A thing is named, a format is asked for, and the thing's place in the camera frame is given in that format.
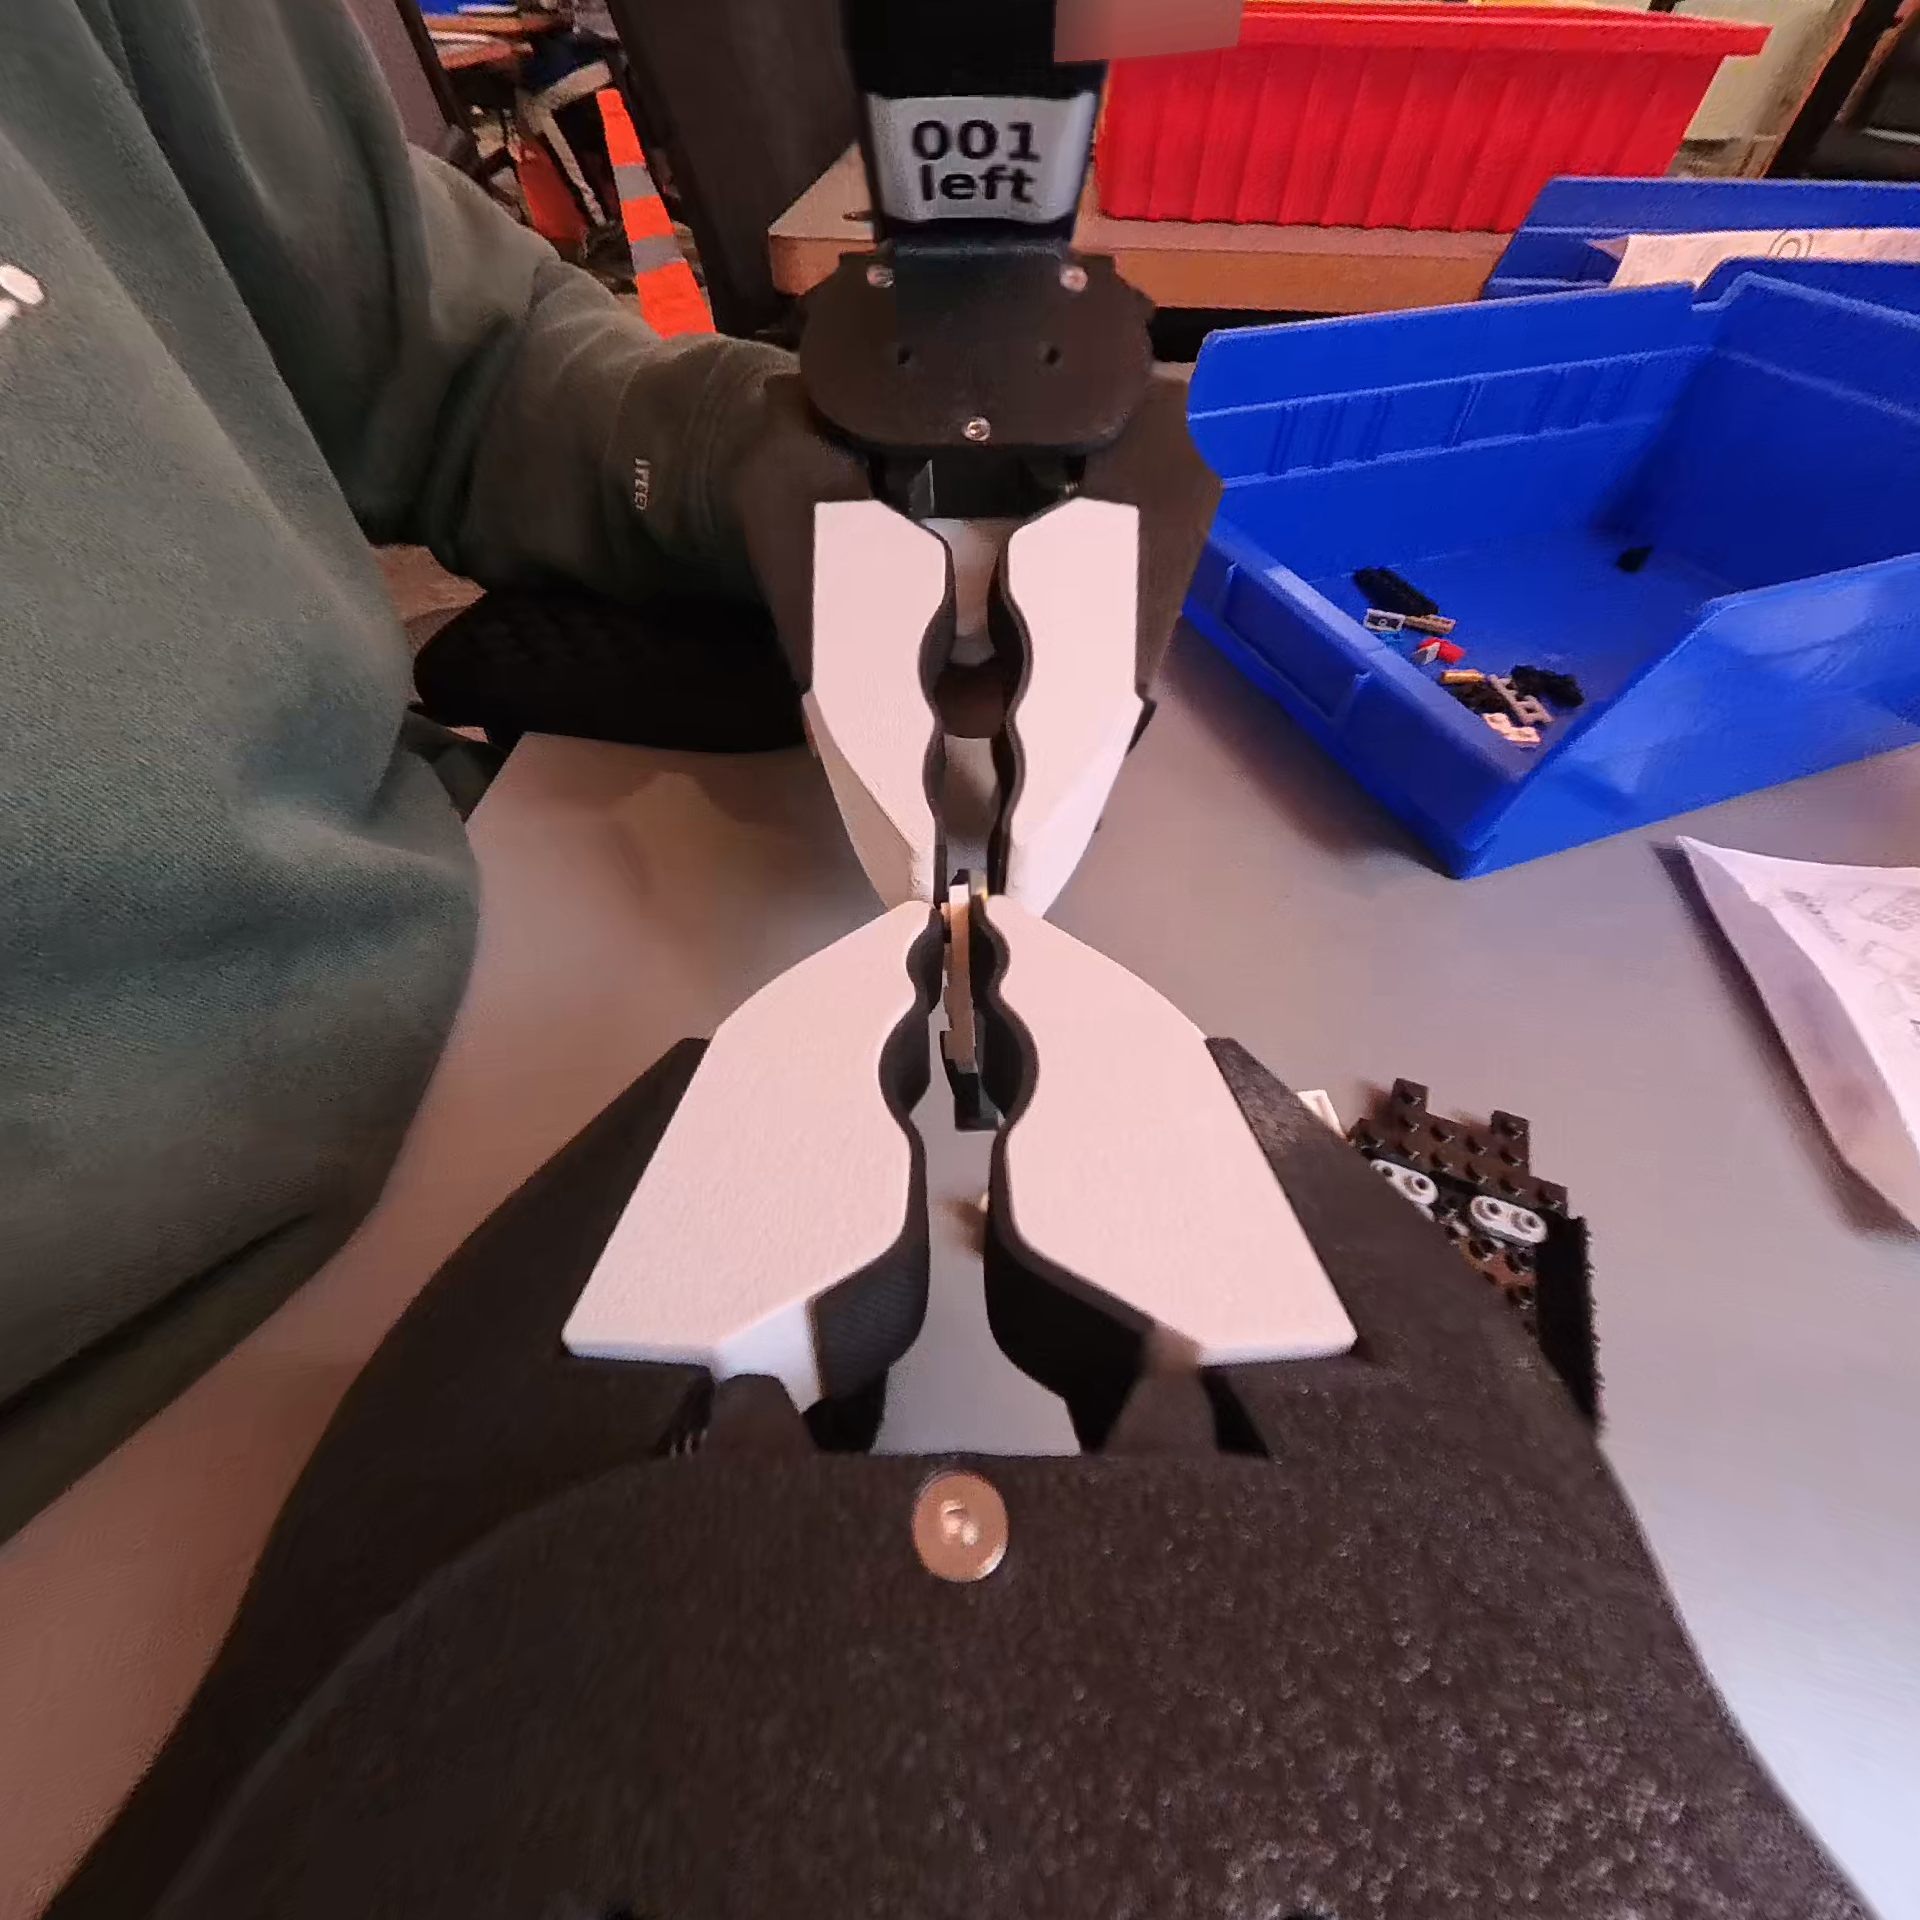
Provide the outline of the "black chair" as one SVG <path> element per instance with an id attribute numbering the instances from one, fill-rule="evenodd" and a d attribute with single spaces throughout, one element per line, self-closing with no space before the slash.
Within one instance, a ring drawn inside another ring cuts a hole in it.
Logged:
<path id="1" fill-rule="evenodd" d="M 609 1 L 640 144 L 700 252 L 713 323 L 783 332 L 767 230 L 857 142 L 836 1 Z"/>

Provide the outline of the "black lego car chassis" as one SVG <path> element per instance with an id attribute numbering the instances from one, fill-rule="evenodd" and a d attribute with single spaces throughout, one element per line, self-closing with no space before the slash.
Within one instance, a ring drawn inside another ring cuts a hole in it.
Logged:
<path id="1" fill-rule="evenodd" d="M 1599 1427 L 1593 1236 L 1568 1188 L 1534 1168 L 1529 1120 L 1441 1113 L 1408 1079 L 1349 1121 L 1321 1087 L 1301 1099 L 1504 1297 L 1581 1417 Z"/>

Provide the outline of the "person's left forearm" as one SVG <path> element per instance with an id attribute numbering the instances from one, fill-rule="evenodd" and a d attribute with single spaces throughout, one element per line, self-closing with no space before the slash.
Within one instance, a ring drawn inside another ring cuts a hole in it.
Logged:
<path id="1" fill-rule="evenodd" d="M 485 588 L 759 596 L 738 483 L 793 358 L 650 332 L 404 144 L 351 190 L 342 391 L 312 425 L 362 531 Z"/>

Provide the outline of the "blue plastic bin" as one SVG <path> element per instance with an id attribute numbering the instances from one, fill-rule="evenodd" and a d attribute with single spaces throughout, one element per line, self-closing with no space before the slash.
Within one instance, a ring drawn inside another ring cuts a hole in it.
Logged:
<path id="1" fill-rule="evenodd" d="M 1455 877 L 1916 743 L 1916 316 L 1741 279 L 1215 332 L 1185 620 Z M 1358 567 L 1584 711 L 1501 743 Z"/>
<path id="2" fill-rule="evenodd" d="M 1609 286 L 1629 236 L 1916 228 L 1918 183 L 1557 176 L 1509 238 L 1479 300 Z"/>

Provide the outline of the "person's torso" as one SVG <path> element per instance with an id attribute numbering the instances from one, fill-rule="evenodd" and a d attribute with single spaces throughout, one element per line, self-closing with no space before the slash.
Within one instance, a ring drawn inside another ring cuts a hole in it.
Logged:
<path id="1" fill-rule="evenodd" d="M 397 144 L 342 5 L 4 5 L 7 1537 L 349 1239 L 463 997 L 312 425 Z"/>

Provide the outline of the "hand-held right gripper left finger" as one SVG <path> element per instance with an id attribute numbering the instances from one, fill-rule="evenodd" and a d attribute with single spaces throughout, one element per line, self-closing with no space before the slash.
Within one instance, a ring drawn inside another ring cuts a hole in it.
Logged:
<path id="1" fill-rule="evenodd" d="M 930 905 L 904 902 L 734 1008 L 566 1315 L 566 1352 L 774 1377 L 790 1399 L 881 1375 L 914 1329 L 860 1355 L 825 1307 L 874 1280 L 922 1310 L 918 1096 L 885 1051 L 925 1044 L 928 997 Z"/>

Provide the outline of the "heap of loose lego parts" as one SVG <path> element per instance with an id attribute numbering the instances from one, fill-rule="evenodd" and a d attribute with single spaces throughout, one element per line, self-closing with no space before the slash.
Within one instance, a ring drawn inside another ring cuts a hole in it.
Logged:
<path id="1" fill-rule="evenodd" d="M 1354 567 L 1351 588 L 1359 598 L 1359 627 L 1501 743 L 1535 751 L 1554 724 L 1586 709 L 1584 685 L 1565 669 L 1540 662 L 1500 669 L 1479 659 L 1463 641 L 1455 620 L 1392 567 Z"/>

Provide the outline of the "white paper sheet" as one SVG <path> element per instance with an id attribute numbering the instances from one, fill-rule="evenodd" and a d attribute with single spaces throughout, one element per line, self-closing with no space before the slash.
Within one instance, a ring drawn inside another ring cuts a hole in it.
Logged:
<path id="1" fill-rule="evenodd" d="M 1758 263 L 1751 272 L 1804 265 L 1865 265 L 1916 270 L 1918 227 L 1790 227 L 1629 233 L 1615 252 L 1614 288 L 1685 283 L 1693 291 L 1728 265 Z"/>

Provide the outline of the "wooden workbench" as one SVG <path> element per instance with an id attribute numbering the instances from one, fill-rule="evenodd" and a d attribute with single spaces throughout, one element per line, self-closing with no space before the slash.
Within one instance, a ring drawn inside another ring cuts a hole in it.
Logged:
<path id="1" fill-rule="evenodd" d="M 1087 185 L 1073 247 L 1108 255 L 1156 307 L 1345 318 L 1479 297 L 1509 230 L 1125 222 Z M 774 288 L 800 297 L 847 252 L 873 245 L 855 148 L 825 168 L 766 233 Z"/>

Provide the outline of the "tan and grey lego piece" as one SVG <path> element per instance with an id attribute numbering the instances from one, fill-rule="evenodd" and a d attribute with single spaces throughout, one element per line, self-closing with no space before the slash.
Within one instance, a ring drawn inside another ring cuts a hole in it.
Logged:
<path id="1" fill-rule="evenodd" d="M 952 1127 L 959 1134 L 993 1134 L 1001 1109 L 985 1079 L 981 1037 L 981 964 L 975 963 L 974 916 L 986 897 L 986 883 L 974 870 L 958 870 L 946 886 L 943 918 L 943 1027 L 940 1055 L 951 1092 Z"/>

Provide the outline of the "white printed paper bag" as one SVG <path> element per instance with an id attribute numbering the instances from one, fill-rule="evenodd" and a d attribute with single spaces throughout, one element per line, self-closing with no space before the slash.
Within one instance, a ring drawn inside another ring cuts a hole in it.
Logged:
<path id="1" fill-rule="evenodd" d="M 1840 1160 L 1918 1223 L 1918 868 L 1679 836 Z"/>

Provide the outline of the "orange traffic cone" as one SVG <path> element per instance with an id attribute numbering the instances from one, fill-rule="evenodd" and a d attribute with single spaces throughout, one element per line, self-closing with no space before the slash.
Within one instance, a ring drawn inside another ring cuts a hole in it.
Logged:
<path id="1" fill-rule="evenodd" d="M 646 327 L 665 339 L 713 336 L 706 293 L 681 247 L 679 228 L 646 166 L 631 111 L 607 85 L 594 94 L 613 168 L 634 301 Z"/>

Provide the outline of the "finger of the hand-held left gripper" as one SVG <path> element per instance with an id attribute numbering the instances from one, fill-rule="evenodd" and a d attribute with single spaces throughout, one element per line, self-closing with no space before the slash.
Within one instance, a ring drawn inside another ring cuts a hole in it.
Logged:
<path id="1" fill-rule="evenodd" d="M 809 741 L 889 907 L 933 905 L 943 873 L 933 687 L 952 638 L 952 556 L 936 533 L 874 497 L 813 509 Z"/>
<path id="2" fill-rule="evenodd" d="M 1145 713 L 1138 512 L 1076 496 L 1020 523 L 986 620 L 1002 709 L 989 886 L 1050 902 L 1081 864 Z"/>

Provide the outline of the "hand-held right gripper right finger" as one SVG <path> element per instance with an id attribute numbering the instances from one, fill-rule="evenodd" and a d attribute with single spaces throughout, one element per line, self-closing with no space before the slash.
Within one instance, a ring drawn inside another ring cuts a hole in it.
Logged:
<path id="1" fill-rule="evenodd" d="M 1178 1368 L 1351 1352 L 1354 1326 L 1207 1036 L 1016 901 L 975 902 L 975 1032 L 1015 1260 Z"/>

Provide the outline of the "red plastic bin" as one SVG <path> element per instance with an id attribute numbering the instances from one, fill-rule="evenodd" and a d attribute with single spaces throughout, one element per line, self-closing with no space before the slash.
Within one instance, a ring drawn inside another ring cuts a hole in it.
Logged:
<path id="1" fill-rule="evenodd" d="M 1664 176 L 1768 24 L 1597 5 L 1242 5 L 1229 46 L 1120 59 L 1112 220 L 1510 233 L 1542 187 Z"/>

